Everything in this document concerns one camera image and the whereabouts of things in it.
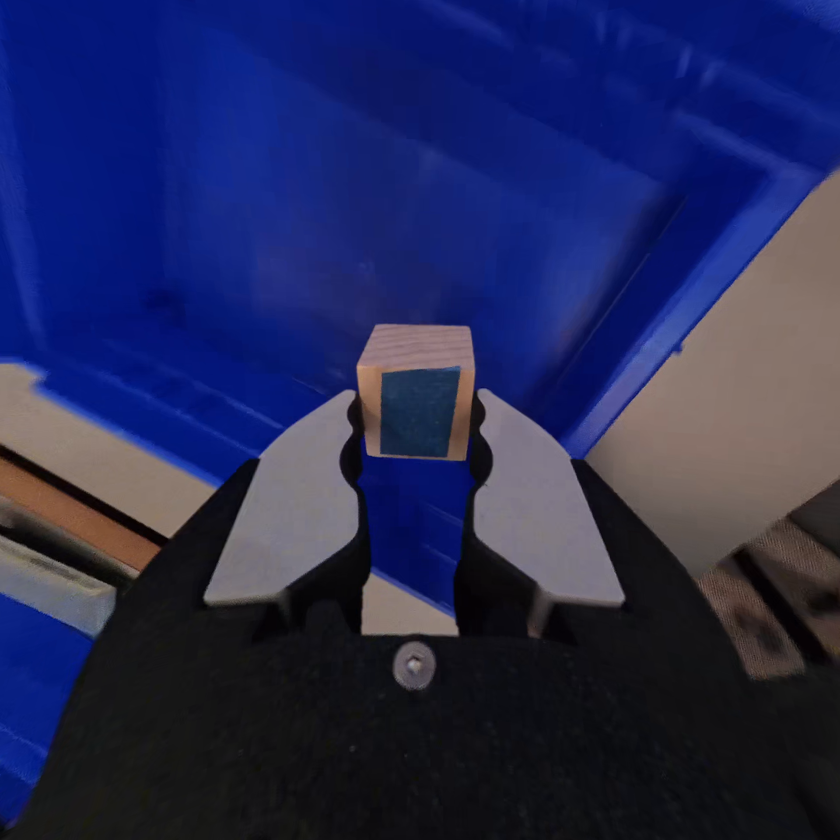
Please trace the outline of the grey desk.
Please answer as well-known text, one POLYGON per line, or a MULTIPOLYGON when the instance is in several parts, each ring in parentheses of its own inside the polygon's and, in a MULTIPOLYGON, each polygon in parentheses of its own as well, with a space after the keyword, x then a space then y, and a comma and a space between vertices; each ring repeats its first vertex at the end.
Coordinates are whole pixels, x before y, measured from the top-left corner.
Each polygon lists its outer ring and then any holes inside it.
MULTIPOLYGON (((692 574, 838 478, 838 175, 802 203, 587 459, 692 574)), ((214 490, 2 364, 2 444, 171 537, 214 490)))

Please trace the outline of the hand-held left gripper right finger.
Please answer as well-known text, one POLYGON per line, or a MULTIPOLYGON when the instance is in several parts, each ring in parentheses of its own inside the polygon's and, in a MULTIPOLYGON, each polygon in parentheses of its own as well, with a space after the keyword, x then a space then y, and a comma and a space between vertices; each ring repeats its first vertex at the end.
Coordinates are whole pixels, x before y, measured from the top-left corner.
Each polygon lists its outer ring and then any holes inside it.
POLYGON ((490 390, 472 408, 458 635, 572 638, 567 609, 620 614, 626 595, 572 458, 490 390))

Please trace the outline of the wooden cube blue stripe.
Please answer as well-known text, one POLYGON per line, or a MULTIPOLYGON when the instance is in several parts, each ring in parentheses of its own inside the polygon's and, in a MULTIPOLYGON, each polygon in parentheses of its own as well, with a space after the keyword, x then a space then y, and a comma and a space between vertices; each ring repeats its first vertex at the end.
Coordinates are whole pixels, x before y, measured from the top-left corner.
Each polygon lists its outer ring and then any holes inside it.
POLYGON ((476 385, 469 327, 377 324, 356 373, 367 455, 466 460, 476 385))

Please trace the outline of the wooden table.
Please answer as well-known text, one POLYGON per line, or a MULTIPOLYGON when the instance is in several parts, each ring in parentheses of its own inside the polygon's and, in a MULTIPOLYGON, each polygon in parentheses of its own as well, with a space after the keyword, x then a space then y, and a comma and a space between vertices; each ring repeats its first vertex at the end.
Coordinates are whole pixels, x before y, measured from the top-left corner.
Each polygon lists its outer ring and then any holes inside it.
POLYGON ((1 447, 1 594, 89 638, 168 538, 1 447))

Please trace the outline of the blue plastic bin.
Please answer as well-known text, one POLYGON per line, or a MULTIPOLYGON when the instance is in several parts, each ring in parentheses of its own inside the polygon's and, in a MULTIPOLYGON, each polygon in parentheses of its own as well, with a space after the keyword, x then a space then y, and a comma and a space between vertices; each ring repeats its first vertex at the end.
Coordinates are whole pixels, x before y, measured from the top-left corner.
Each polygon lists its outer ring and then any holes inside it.
POLYGON ((2 2, 2 362, 220 483, 378 323, 588 453, 838 170, 838 2, 2 2))
POLYGON ((43 772, 92 639, 1 596, 1 819, 17 820, 43 772))

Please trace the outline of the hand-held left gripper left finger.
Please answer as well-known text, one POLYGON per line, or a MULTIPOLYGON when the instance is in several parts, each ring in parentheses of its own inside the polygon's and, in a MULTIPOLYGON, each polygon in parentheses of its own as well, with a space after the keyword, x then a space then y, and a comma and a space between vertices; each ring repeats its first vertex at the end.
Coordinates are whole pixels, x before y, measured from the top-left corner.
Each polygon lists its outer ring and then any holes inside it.
POLYGON ((371 576, 362 438, 361 399, 346 390, 268 446, 205 589, 207 607, 272 605, 301 627, 311 607, 331 603, 361 632, 371 576))

